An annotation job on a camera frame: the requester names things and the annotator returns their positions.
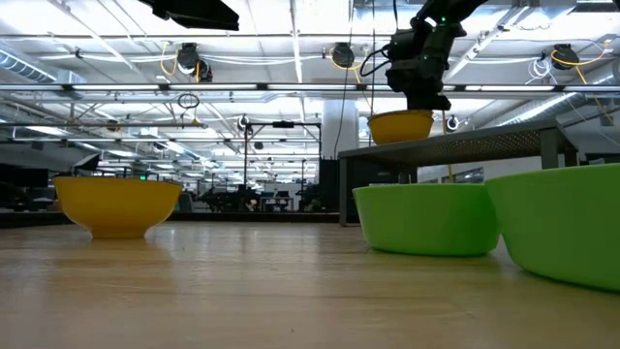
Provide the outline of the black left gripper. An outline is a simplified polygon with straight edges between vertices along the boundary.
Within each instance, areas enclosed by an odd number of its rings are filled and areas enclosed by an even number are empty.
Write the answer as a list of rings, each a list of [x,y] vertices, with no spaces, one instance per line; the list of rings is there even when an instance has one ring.
[[[239,15],[222,0],[139,0],[156,17],[191,29],[238,30]]]

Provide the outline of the black aluminium table frame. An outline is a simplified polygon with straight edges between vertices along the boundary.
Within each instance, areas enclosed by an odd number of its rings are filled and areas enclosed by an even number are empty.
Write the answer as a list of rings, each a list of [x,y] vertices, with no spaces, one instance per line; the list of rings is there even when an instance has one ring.
[[[168,221],[338,223],[339,214],[312,212],[173,212]],[[62,212],[0,212],[0,229],[69,224],[72,224],[72,221]]]

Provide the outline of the grey perforated metal shelf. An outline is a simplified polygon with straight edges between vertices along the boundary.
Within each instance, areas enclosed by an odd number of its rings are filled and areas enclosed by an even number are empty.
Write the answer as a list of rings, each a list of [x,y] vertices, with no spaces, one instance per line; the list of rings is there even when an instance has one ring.
[[[355,206],[353,190],[358,184],[351,169],[355,161],[384,166],[400,183],[416,183],[423,167],[533,156],[541,158],[544,169],[578,165],[577,147],[554,119],[342,151],[338,154],[339,224],[349,224],[349,211]]]

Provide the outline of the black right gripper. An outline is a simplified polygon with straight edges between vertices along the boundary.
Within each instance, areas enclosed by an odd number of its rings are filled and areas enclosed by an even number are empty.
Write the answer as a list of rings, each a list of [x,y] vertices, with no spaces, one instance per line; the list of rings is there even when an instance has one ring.
[[[386,71],[387,84],[394,92],[431,91],[443,89],[442,78],[450,64],[450,51],[456,38],[464,37],[466,31],[459,21],[441,17],[440,23],[432,25],[414,17],[411,28],[398,29],[386,45],[390,67]],[[442,93],[407,93],[407,109],[410,111],[449,111],[451,102]]]

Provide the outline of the long ceiling light rail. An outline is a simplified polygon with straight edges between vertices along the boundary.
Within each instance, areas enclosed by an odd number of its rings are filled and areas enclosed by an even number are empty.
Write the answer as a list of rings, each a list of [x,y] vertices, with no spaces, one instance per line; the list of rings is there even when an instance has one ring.
[[[172,83],[172,84],[0,84],[0,91],[292,91],[338,92],[375,91],[389,92],[386,84],[336,84],[336,83]],[[620,85],[510,85],[510,84],[446,84],[443,92],[506,92],[506,93],[620,93]]]

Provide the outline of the green mini bowl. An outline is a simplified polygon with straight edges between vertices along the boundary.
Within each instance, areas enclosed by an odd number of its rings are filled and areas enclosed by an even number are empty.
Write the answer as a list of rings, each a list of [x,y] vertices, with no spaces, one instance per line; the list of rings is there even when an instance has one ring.
[[[485,186],[514,263],[620,293],[620,164],[510,174]]]
[[[364,239],[374,249],[471,257],[496,248],[495,209],[482,184],[394,184],[353,191]]]

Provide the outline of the black background station frame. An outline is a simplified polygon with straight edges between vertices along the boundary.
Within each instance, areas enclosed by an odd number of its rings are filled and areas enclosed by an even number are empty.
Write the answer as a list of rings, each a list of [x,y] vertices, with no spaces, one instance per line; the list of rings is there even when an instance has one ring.
[[[309,175],[322,152],[319,123],[276,120],[248,123],[243,133],[243,188],[259,193],[261,211],[299,211]]]

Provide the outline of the white building column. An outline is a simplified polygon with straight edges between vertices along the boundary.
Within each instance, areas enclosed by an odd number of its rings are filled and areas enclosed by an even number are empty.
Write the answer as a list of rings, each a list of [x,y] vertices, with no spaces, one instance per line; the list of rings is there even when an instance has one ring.
[[[340,151],[358,147],[359,111],[355,100],[324,100],[322,156],[336,159]]]

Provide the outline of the dark background monitor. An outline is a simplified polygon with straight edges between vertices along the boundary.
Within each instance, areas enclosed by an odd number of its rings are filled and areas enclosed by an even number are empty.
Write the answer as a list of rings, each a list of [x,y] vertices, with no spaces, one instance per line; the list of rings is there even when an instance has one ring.
[[[72,171],[73,172],[77,172],[77,171],[94,172],[97,170],[100,160],[101,160],[100,153],[89,155],[79,160],[77,163],[75,163],[72,166]]]

